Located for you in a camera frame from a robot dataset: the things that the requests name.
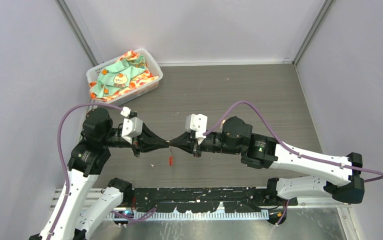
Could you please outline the red keyring with metal chain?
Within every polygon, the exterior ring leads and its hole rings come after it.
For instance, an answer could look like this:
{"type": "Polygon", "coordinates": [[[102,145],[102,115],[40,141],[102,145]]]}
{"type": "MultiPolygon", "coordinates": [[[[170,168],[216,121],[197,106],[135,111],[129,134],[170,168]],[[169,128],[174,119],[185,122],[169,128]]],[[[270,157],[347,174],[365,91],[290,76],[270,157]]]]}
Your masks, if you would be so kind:
{"type": "Polygon", "coordinates": [[[168,164],[169,164],[170,167],[172,167],[173,164],[174,164],[173,147],[169,146],[168,150],[169,150],[168,164]]]}

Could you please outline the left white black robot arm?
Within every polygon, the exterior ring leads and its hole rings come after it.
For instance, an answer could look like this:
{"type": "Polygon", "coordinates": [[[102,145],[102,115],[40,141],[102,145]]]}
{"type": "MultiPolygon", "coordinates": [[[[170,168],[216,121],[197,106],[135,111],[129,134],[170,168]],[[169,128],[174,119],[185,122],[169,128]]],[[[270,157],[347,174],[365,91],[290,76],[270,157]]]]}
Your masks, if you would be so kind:
{"type": "Polygon", "coordinates": [[[91,109],[82,124],[82,139],[72,149],[69,161],[61,153],[65,176],[62,195],[40,233],[31,240],[88,240],[106,216],[118,206],[132,203],[134,191],[128,181],[113,178],[94,204],[83,211],[86,198],[111,156],[110,148],[129,148],[134,156],[169,147],[129,108],[118,107],[124,121],[117,128],[102,103],[91,109]]]}

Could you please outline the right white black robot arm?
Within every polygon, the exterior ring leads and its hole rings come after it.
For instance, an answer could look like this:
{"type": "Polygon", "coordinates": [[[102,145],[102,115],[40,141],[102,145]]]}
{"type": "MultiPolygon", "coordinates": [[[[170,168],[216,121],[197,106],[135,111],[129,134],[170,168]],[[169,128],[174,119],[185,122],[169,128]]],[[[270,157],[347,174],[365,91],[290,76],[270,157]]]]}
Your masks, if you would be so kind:
{"type": "Polygon", "coordinates": [[[253,127],[233,116],[222,124],[221,132],[204,133],[207,117],[191,114],[186,131],[168,141],[171,147],[200,157],[203,152],[240,156],[241,163],[254,169],[282,169],[302,173],[296,178],[270,178],[265,200],[278,205],[297,197],[330,196],[347,204],[360,204],[365,194],[359,168],[362,156],[352,152],[331,156],[303,150],[273,137],[253,133],[253,127]]]}

